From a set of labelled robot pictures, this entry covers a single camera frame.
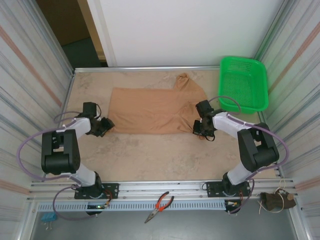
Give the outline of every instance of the corrugated metal wall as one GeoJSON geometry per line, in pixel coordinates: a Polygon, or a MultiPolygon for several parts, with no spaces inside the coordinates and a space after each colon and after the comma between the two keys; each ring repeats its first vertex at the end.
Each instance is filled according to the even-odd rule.
{"type": "MultiPolygon", "coordinates": [[[[0,239],[15,236],[33,179],[16,164],[16,151],[28,136],[53,126],[72,69],[43,22],[34,1],[0,1],[0,239]]],[[[41,138],[22,150],[33,173],[40,166],[41,138]]]]}
{"type": "Polygon", "coordinates": [[[319,32],[320,1],[295,1],[261,59],[269,84],[263,115],[289,146],[282,172],[297,184],[314,239],[320,239],[319,32]]]}

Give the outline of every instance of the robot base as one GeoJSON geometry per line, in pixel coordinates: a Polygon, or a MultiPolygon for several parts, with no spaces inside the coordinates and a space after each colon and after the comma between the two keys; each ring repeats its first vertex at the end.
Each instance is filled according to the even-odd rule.
{"type": "Polygon", "coordinates": [[[102,193],[97,197],[92,197],[88,191],[84,190],[89,187],[79,187],[74,193],[74,199],[108,199],[105,189],[109,190],[112,194],[112,199],[118,198],[119,183],[102,183],[102,193]]]}
{"type": "Polygon", "coordinates": [[[112,194],[112,199],[117,199],[119,194],[119,183],[102,183],[100,176],[95,173],[95,182],[91,186],[81,186],[74,191],[74,199],[108,199],[107,192],[112,194]]]}
{"type": "Polygon", "coordinates": [[[237,191],[226,192],[224,184],[222,181],[208,181],[206,184],[206,193],[208,198],[217,198],[217,197],[241,197],[240,192],[242,192],[243,197],[248,197],[250,193],[250,185],[247,181],[236,185],[237,191]]]}

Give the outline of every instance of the pliers handle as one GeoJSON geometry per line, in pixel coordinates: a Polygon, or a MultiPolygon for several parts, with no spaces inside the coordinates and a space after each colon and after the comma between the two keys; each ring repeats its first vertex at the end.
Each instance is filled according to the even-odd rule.
{"type": "Polygon", "coordinates": [[[158,200],[158,202],[157,202],[156,205],[155,205],[155,208],[158,209],[159,212],[162,212],[163,210],[165,210],[165,209],[166,209],[167,207],[169,207],[169,206],[172,204],[172,202],[174,201],[175,196],[172,196],[171,199],[170,199],[170,201],[169,201],[166,205],[160,207],[160,204],[161,204],[162,199],[163,199],[165,196],[167,196],[168,194],[169,194],[169,192],[166,191],[164,194],[162,194],[162,195],[159,197],[159,200],[158,200]]]}

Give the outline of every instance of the blue object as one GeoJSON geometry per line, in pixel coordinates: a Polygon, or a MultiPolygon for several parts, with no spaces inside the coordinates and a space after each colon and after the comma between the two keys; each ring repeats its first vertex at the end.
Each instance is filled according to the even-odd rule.
{"type": "Polygon", "coordinates": [[[48,212],[42,216],[41,221],[43,223],[48,223],[48,222],[55,221],[56,219],[57,219],[57,216],[54,212],[48,212]]]}

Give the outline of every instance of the cable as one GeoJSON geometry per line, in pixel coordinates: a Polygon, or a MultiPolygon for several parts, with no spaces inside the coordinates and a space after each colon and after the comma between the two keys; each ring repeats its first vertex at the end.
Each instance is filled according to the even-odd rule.
{"type": "Polygon", "coordinates": [[[284,159],[280,162],[280,163],[277,163],[275,165],[272,165],[272,166],[265,166],[265,167],[262,167],[262,168],[259,168],[257,171],[253,172],[250,176],[248,176],[246,178],[246,180],[250,180],[251,178],[253,178],[257,173],[261,172],[261,171],[264,171],[264,170],[268,170],[268,169],[275,169],[283,164],[285,164],[289,158],[289,148],[287,146],[287,144],[285,143],[285,141],[282,140],[282,138],[280,138],[279,136],[277,136],[276,134],[274,134],[273,132],[263,128],[263,127],[260,127],[260,126],[256,126],[256,125],[252,125],[250,123],[246,123],[246,122],[243,122],[243,121],[238,121],[237,119],[234,119],[233,117],[231,116],[227,116],[228,119],[231,119],[233,120],[234,122],[236,123],[239,123],[239,124],[243,124],[247,127],[251,127],[251,128],[254,128],[254,129],[258,129],[260,131],[263,131],[269,135],[271,135],[272,137],[276,138],[284,147],[285,149],[285,157],[284,159]]]}
{"type": "Polygon", "coordinates": [[[99,110],[100,110],[100,114],[99,114],[99,116],[96,116],[96,117],[95,117],[95,119],[98,119],[98,118],[100,118],[100,117],[101,117],[102,111],[101,111],[101,108],[100,108],[99,104],[98,104],[98,103],[96,103],[96,105],[98,106],[98,108],[99,108],[99,110]]]}
{"type": "Polygon", "coordinates": [[[239,196],[240,196],[240,202],[242,203],[242,200],[244,199],[244,194],[242,190],[239,191],[239,196]]]}
{"type": "MultiPolygon", "coordinates": [[[[215,96],[213,98],[211,98],[209,100],[209,102],[211,102],[212,100],[214,99],[218,99],[218,98],[225,98],[225,99],[229,99],[229,100],[232,100],[236,105],[237,107],[239,108],[239,113],[236,113],[236,114],[240,114],[241,113],[241,106],[240,104],[234,100],[233,98],[229,97],[229,96],[215,96]]],[[[289,148],[287,146],[287,144],[285,143],[285,141],[282,140],[282,138],[280,138],[278,135],[274,134],[273,132],[263,128],[263,127],[260,127],[260,126],[256,126],[256,125],[252,125],[250,123],[247,123],[245,121],[241,121],[241,120],[238,120],[238,119],[235,119],[233,118],[232,116],[230,116],[230,112],[227,113],[227,118],[234,121],[235,123],[238,123],[238,124],[241,124],[241,125],[244,125],[244,126],[247,126],[247,127],[250,127],[250,128],[254,128],[254,129],[257,129],[257,130],[260,130],[260,131],[263,131],[269,135],[271,135],[272,137],[276,138],[284,147],[285,149],[285,157],[284,159],[280,162],[280,163],[277,163],[275,165],[272,165],[272,166],[266,166],[266,167],[262,167],[260,169],[258,169],[257,171],[253,172],[250,176],[248,176],[246,178],[246,180],[250,180],[251,178],[253,178],[257,173],[261,172],[261,171],[264,171],[264,170],[268,170],[268,169],[275,169],[283,164],[285,164],[289,158],[289,148]]]]}
{"type": "Polygon", "coordinates": [[[264,206],[262,206],[262,200],[261,201],[257,201],[258,203],[259,203],[259,205],[260,205],[260,207],[259,207],[259,215],[260,215],[260,211],[261,211],[261,208],[263,208],[264,210],[266,210],[267,212],[269,212],[269,213],[272,213],[272,214],[277,214],[277,213],[280,213],[284,208],[285,208],[285,200],[284,200],[284,198],[283,198],[283,196],[279,193],[279,192],[277,192],[279,189],[281,189],[281,182],[282,182],[282,180],[284,181],[284,186],[283,186],[283,190],[286,188],[286,180],[284,180],[284,179],[281,179],[280,181],[279,181],[279,187],[273,192],[273,194],[275,194],[275,193],[277,193],[277,194],[279,194],[279,196],[281,197],[281,199],[282,199],[282,208],[281,208],[281,210],[279,210],[279,211],[269,211],[268,209],[265,209],[265,207],[264,206]]]}
{"type": "Polygon", "coordinates": [[[22,148],[27,144],[27,142],[29,142],[31,139],[34,139],[35,137],[37,136],[40,136],[42,134],[45,134],[45,133],[49,133],[49,132],[54,132],[54,131],[57,131],[57,130],[63,130],[65,128],[68,128],[70,127],[72,124],[74,124],[76,121],[72,121],[70,122],[69,124],[67,125],[63,125],[62,127],[58,127],[58,128],[49,128],[49,129],[46,129],[46,130],[42,130],[42,131],[39,131],[29,137],[27,137],[21,144],[20,146],[18,147],[17,151],[16,151],[16,162],[18,163],[19,167],[22,169],[22,171],[24,171],[28,176],[30,176],[31,178],[34,178],[34,179],[38,179],[40,181],[48,181],[48,180],[56,180],[56,179],[62,179],[62,178],[70,178],[71,180],[75,181],[76,183],[78,184],[81,184],[81,182],[74,178],[72,175],[60,175],[60,176],[55,176],[55,177],[41,177],[41,176],[38,176],[38,175],[35,175],[31,172],[29,172],[25,166],[22,164],[22,161],[21,161],[21,158],[20,158],[20,153],[21,153],[21,150],[22,148]]]}
{"type": "Polygon", "coordinates": [[[56,195],[54,196],[53,198],[53,201],[52,201],[52,209],[54,211],[54,213],[59,216],[60,218],[64,219],[64,220],[68,220],[68,221],[79,221],[79,220],[85,220],[85,219],[90,219],[92,217],[94,217],[95,215],[90,215],[90,216],[84,216],[84,217],[65,217],[63,215],[61,215],[59,212],[57,212],[56,210],[56,207],[55,207],[55,203],[56,203],[56,199],[58,197],[58,195],[63,192],[64,190],[67,190],[67,189],[77,189],[77,188],[80,188],[80,186],[67,186],[65,188],[62,188],[61,190],[59,190],[56,195]]]}
{"type": "Polygon", "coordinates": [[[206,182],[204,183],[204,184],[202,184],[202,187],[201,187],[201,189],[203,190],[203,191],[207,191],[207,189],[204,189],[204,185],[206,184],[206,182]]]}
{"type": "Polygon", "coordinates": [[[248,197],[247,197],[246,200],[244,200],[244,202],[243,202],[240,206],[238,206],[236,209],[234,209],[234,210],[232,210],[232,211],[229,211],[229,214],[233,214],[234,212],[237,212],[238,210],[240,210],[240,209],[248,202],[249,198],[251,197],[251,195],[252,195],[252,193],[253,193],[253,191],[254,191],[254,188],[255,188],[255,180],[252,179],[252,187],[251,187],[251,191],[250,191],[248,197]]]}
{"type": "Polygon", "coordinates": [[[233,114],[236,114],[236,115],[239,115],[239,114],[241,113],[241,106],[240,106],[240,104],[239,104],[236,100],[234,100],[232,97],[229,97],[229,96],[215,96],[215,97],[211,98],[210,100],[208,100],[208,102],[210,103],[212,100],[219,99],[219,98],[229,99],[229,100],[233,101],[233,102],[237,105],[237,107],[238,107],[238,109],[239,109],[239,112],[232,112],[232,113],[233,113],[233,114]]]}
{"type": "Polygon", "coordinates": [[[73,120],[73,119],[74,119],[74,117],[67,117],[67,118],[60,119],[60,120],[57,121],[57,117],[60,117],[60,116],[65,115],[65,114],[80,114],[80,112],[78,112],[78,111],[65,111],[65,112],[62,112],[62,113],[58,114],[57,116],[55,116],[55,117],[53,118],[53,122],[54,122],[55,124],[59,124],[59,123],[61,123],[61,122],[63,122],[63,121],[73,120]]]}
{"type": "Polygon", "coordinates": [[[105,204],[104,204],[104,208],[107,208],[107,207],[109,206],[111,200],[112,200],[112,193],[111,193],[111,191],[108,190],[108,189],[105,189],[104,192],[105,192],[105,196],[106,196],[107,198],[108,198],[108,195],[109,195],[109,199],[107,199],[107,201],[106,201],[105,204]]]}
{"type": "Polygon", "coordinates": [[[208,139],[208,136],[205,136],[205,139],[209,142],[213,142],[216,139],[216,136],[213,136],[211,140],[208,139]]]}

